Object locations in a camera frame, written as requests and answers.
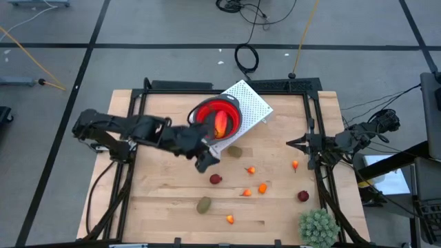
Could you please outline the green artificial plant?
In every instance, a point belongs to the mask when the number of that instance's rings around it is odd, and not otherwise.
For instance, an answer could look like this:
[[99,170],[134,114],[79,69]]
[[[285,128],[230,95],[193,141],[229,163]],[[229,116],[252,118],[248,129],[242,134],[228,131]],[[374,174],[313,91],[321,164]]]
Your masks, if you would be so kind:
[[303,212],[298,226],[300,239],[313,248],[331,248],[340,233],[336,220],[325,209]]

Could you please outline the black aluminium rig frame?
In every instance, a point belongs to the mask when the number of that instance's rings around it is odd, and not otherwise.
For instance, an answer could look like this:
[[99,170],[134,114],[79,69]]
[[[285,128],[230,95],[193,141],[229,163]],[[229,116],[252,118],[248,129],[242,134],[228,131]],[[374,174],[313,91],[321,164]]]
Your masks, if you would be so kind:
[[[273,112],[236,140],[243,150],[240,158],[223,153],[219,164],[200,174],[192,161],[141,147],[130,195],[113,217],[112,240],[150,248],[171,247],[176,238],[182,248],[301,247],[298,218],[319,208],[320,200],[307,156],[286,142],[306,133],[310,118],[317,132],[328,136],[341,132],[337,96],[323,91],[259,94]],[[298,161],[296,172],[293,161]],[[255,174],[248,174],[248,167],[255,167]],[[212,174],[223,180],[211,184]],[[261,183],[267,185],[264,194],[258,193]],[[245,189],[252,195],[240,196]],[[302,190],[309,193],[306,202],[297,199]],[[212,203],[205,214],[199,214],[196,206],[204,196]],[[229,215],[234,224],[227,222]]]

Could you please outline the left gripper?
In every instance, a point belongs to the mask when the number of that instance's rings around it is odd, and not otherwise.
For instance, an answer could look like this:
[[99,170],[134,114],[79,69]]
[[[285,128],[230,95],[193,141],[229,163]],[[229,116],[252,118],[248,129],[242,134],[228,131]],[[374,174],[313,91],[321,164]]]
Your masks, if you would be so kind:
[[175,156],[183,155],[187,160],[196,158],[195,168],[199,173],[205,173],[207,168],[220,162],[218,158],[209,151],[209,145],[204,138],[216,137],[216,112],[211,112],[205,117],[205,124],[191,124],[189,126],[174,126],[173,154]]

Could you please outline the black rectangular box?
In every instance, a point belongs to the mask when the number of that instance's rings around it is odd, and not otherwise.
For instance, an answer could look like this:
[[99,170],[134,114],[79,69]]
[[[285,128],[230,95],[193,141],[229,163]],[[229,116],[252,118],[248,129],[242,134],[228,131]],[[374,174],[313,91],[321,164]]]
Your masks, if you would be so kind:
[[157,90],[212,90],[213,84],[191,81],[152,81],[152,89]]

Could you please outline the black diagonal beam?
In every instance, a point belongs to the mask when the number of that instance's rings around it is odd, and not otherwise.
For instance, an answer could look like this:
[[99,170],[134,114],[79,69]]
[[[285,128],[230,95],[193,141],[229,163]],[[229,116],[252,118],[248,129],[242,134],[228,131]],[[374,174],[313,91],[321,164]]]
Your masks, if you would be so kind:
[[426,159],[431,158],[429,153],[429,143],[427,141],[414,145],[363,169],[359,169],[356,176],[357,182],[360,183],[410,165],[418,157]]

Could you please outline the black perforated box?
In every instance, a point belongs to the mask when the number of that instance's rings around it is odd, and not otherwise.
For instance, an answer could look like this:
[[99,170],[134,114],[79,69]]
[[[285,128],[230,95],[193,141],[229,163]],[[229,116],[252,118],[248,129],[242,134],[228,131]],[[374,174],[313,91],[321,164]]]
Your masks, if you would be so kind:
[[322,91],[319,78],[305,79],[270,79],[248,81],[247,84],[255,91],[306,92]]

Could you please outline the white sheet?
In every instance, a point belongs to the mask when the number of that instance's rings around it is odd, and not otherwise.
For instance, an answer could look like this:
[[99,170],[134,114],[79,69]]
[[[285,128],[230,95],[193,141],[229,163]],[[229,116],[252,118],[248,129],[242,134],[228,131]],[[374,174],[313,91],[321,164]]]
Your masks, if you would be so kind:
[[[391,155],[364,155],[362,157],[366,167],[382,161]],[[372,178],[369,183],[384,195],[410,194],[409,186],[401,169]]]

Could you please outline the red orange toy mango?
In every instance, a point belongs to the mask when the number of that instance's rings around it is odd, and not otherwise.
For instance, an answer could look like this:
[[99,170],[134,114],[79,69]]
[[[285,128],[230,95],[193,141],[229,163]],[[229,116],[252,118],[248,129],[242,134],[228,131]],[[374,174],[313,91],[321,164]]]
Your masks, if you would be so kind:
[[220,110],[216,113],[214,119],[214,137],[223,138],[227,131],[228,115],[225,111]]

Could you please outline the grey metal floor base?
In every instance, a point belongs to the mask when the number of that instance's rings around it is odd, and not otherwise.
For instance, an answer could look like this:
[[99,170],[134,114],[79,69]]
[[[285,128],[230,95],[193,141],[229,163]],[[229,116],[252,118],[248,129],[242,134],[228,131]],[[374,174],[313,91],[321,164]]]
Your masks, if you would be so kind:
[[13,6],[19,6],[21,4],[46,4],[50,7],[63,5],[67,8],[70,7],[70,0],[7,0],[8,3]]

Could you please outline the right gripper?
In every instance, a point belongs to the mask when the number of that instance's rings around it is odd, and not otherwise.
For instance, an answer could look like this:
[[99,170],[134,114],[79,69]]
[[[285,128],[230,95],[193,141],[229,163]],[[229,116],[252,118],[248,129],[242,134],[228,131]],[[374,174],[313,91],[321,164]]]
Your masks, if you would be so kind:
[[286,145],[309,155],[308,169],[315,169],[322,165],[329,166],[331,164],[331,151],[334,147],[334,139],[332,137],[323,136],[322,134],[304,134],[300,138],[287,141]]

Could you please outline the black floor stand foot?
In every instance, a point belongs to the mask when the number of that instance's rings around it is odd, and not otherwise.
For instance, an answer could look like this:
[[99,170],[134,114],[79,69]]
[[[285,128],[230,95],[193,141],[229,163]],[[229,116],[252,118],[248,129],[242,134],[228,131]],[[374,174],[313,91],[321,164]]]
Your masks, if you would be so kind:
[[6,106],[0,106],[0,125],[4,123],[11,123],[14,120],[11,114],[11,108]]

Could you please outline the grey metal floor bar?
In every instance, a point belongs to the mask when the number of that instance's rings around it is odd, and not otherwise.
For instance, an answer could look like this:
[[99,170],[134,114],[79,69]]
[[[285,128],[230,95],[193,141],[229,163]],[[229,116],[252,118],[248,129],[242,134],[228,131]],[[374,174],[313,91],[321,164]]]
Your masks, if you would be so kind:
[[35,84],[35,80],[30,77],[0,76],[0,85],[33,87]]

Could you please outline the white perforated metal riser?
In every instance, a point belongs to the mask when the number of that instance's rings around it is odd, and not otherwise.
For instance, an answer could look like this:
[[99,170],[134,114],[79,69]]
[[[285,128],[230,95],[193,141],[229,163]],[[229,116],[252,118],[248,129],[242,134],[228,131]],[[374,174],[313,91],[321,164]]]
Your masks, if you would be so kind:
[[210,145],[205,140],[209,145],[209,151],[216,158],[220,158],[224,149],[228,148],[234,141],[250,131],[250,129],[259,122],[265,122],[266,118],[273,112],[273,109],[267,104],[267,102],[265,102],[244,80],[237,82],[220,94],[230,94],[239,100],[243,120],[239,131],[232,138],[214,145]]

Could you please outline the grey cabinet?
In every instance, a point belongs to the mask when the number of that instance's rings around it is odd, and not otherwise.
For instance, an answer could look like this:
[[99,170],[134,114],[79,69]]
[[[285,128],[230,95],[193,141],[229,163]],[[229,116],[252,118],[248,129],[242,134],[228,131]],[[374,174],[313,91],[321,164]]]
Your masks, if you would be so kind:
[[441,160],[441,83],[433,73],[420,75],[429,154]]

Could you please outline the black keyboard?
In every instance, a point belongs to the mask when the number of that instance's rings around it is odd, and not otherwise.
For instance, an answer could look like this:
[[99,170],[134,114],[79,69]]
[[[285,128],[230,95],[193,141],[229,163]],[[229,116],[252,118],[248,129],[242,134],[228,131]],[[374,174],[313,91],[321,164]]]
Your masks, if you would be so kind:
[[423,241],[441,247],[441,198],[417,200],[415,206]]

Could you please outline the red collapsible bowl grey rim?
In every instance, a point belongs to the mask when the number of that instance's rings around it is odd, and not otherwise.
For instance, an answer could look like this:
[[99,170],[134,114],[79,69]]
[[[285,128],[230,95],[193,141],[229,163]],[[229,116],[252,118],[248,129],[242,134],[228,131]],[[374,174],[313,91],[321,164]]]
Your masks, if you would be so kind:
[[206,136],[205,140],[210,145],[226,141],[239,131],[243,120],[239,100],[230,94],[219,94],[200,102],[187,116],[187,122],[190,125],[196,123],[206,125],[205,117],[211,112],[217,113],[220,110],[225,111],[228,115],[227,131],[223,138],[209,138]]

